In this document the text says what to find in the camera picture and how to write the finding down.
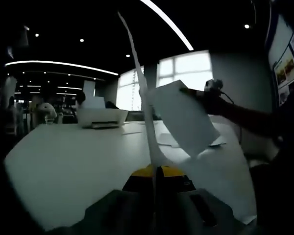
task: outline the ceiling light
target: ceiling light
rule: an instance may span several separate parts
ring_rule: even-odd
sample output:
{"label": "ceiling light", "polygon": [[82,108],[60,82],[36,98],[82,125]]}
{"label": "ceiling light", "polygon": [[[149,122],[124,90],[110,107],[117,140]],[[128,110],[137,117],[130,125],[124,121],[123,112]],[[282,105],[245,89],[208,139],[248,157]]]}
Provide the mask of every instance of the ceiling light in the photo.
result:
{"label": "ceiling light", "polygon": [[107,70],[101,70],[101,69],[92,68],[92,67],[89,67],[89,66],[76,65],[76,64],[70,64],[70,63],[64,63],[64,62],[45,61],[45,60],[14,61],[14,62],[6,63],[5,66],[16,65],[16,64],[23,64],[23,63],[43,63],[43,64],[67,65],[67,66],[79,67],[79,68],[82,68],[82,69],[96,70],[96,71],[99,71],[99,72],[105,72],[105,73],[109,73],[109,74],[112,74],[112,75],[115,75],[115,76],[118,76],[119,75],[116,72],[110,72],[110,71],[107,71]]}
{"label": "ceiling light", "polygon": [[194,48],[192,47],[190,42],[186,39],[184,34],[181,32],[181,30],[175,25],[175,23],[173,23],[173,21],[158,6],[156,6],[150,0],[141,0],[141,2],[145,3],[148,7],[150,7],[155,13],[157,13],[171,27],[171,29],[173,29],[173,31],[183,41],[183,43],[188,48],[188,50],[194,50]]}
{"label": "ceiling light", "polygon": [[58,87],[58,88],[82,90],[81,88],[76,88],[76,87]]}
{"label": "ceiling light", "polygon": [[70,93],[57,93],[57,94],[68,94],[68,95],[76,95],[76,94],[70,94]]}

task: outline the white table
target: white table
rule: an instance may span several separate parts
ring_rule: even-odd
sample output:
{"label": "white table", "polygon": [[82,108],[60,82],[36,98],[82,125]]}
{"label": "white table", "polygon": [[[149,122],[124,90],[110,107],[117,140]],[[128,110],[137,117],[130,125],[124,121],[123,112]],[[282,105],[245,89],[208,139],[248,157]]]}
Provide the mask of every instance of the white table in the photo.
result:
{"label": "white table", "polygon": [[[156,135],[168,132],[155,122]],[[123,129],[81,129],[77,124],[40,125],[5,159],[9,178],[25,208],[45,230],[70,226],[85,209],[113,189],[122,189],[132,172],[150,164],[145,125],[142,133]],[[248,166],[230,126],[214,126],[227,144],[191,159],[182,149],[160,146],[196,188],[205,188],[232,207],[237,219],[256,214]]]}

